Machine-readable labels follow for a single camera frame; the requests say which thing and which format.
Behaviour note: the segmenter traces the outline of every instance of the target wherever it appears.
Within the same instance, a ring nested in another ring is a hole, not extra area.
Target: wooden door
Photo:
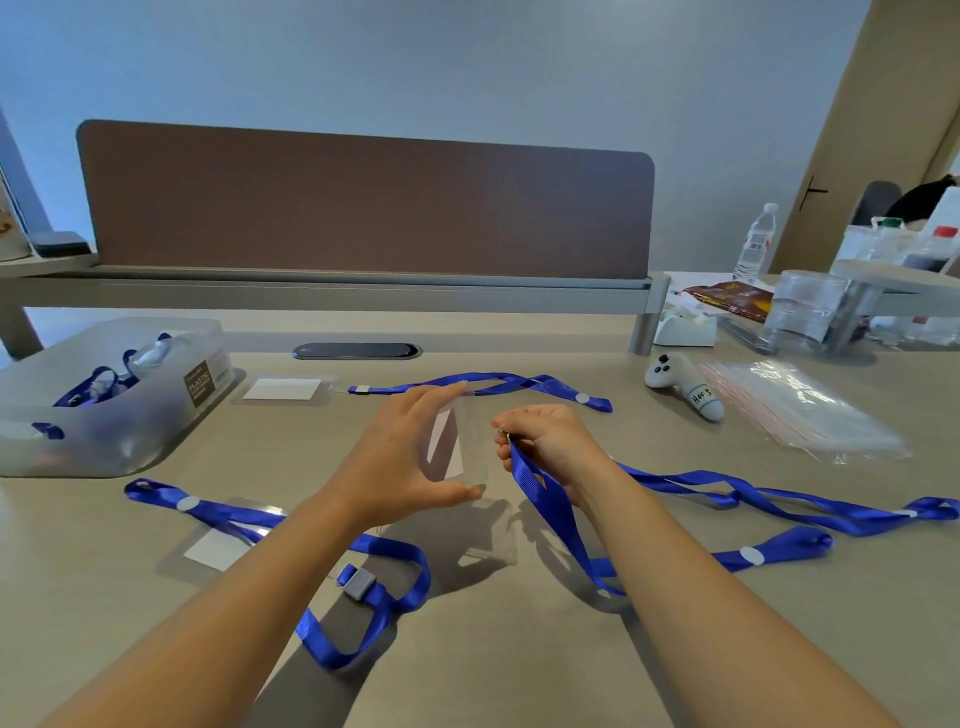
[[[960,146],[958,38],[958,0],[874,0],[771,272],[826,271],[870,182],[905,191],[947,172]]]

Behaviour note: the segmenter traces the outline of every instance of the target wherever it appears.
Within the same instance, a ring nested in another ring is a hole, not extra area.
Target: wall
[[[869,0],[7,0],[0,106],[91,234],[86,118],[639,150],[652,269],[730,270],[789,208]]]

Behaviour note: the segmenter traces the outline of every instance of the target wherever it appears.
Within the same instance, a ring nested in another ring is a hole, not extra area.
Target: hand
[[[467,389],[414,387],[392,395],[318,497],[348,509],[361,531],[405,519],[427,508],[445,508],[481,497],[478,489],[451,481],[432,483],[420,471],[421,438],[437,413]]]
[[[491,425],[500,430],[493,440],[499,445],[496,454],[504,470],[513,466],[507,441],[510,434],[518,448],[567,488],[574,504],[580,504],[577,489],[599,481],[598,475],[611,466],[619,471],[580,418],[564,404],[534,404],[501,412]]]

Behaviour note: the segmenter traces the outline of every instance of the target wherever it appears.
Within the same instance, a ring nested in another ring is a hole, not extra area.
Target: game controller
[[[651,389],[677,387],[701,417],[715,423],[723,420],[723,403],[713,394],[700,370],[681,353],[661,354],[643,381]]]

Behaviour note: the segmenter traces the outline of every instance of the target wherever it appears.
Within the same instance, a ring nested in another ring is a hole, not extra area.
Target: forearm
[[[624,588],[704,726],[896,726],[849,675],[615,467],[580,488]]]
[[[358,529],[320,491],[41,726],[239,723]]]

